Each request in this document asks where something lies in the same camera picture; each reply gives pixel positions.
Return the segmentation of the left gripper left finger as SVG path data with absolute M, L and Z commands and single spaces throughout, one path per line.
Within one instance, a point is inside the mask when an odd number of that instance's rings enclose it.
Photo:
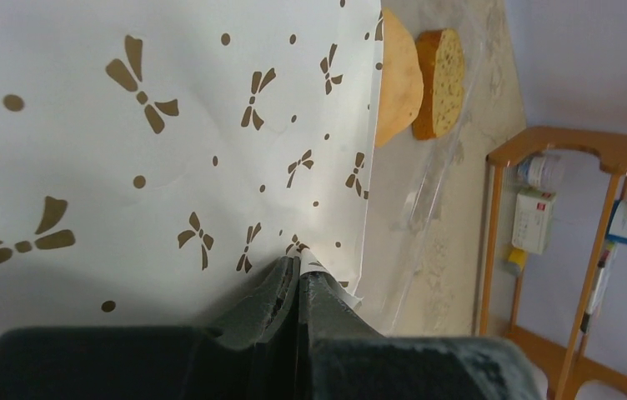
M 209 328 L 204 399 L 293 398 L 300 261 L 281 257 L 270 267 L 263 282 Z

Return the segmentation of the fake bread slice brown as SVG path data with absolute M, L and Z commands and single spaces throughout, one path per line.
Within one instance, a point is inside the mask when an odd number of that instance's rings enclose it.
M 416 41 L 424 92 L 412 123 L 414 138 L 426 141 L 451 132 L 463 106 L 465 59 L 452 28 L 422 32 Z

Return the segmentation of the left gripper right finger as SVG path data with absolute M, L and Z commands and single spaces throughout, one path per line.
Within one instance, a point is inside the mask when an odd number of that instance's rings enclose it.
M 297 398 L 365 399 L 369 343 L 383 335 L 369 326 L 329 284 L 326 272 L 298 280 Z

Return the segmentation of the white patterned paper bag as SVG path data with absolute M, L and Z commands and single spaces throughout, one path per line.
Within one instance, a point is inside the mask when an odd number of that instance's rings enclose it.
M 362 276 L 377 1 L 0 1 L 0 336 Z

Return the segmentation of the fake croissant tan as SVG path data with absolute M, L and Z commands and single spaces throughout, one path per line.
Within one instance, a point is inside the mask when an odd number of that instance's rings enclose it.
M 379 148 L 419 115 L 424 83 L 414 39 L 386 7 L 382 10 L 383 61 L 374 146 Z

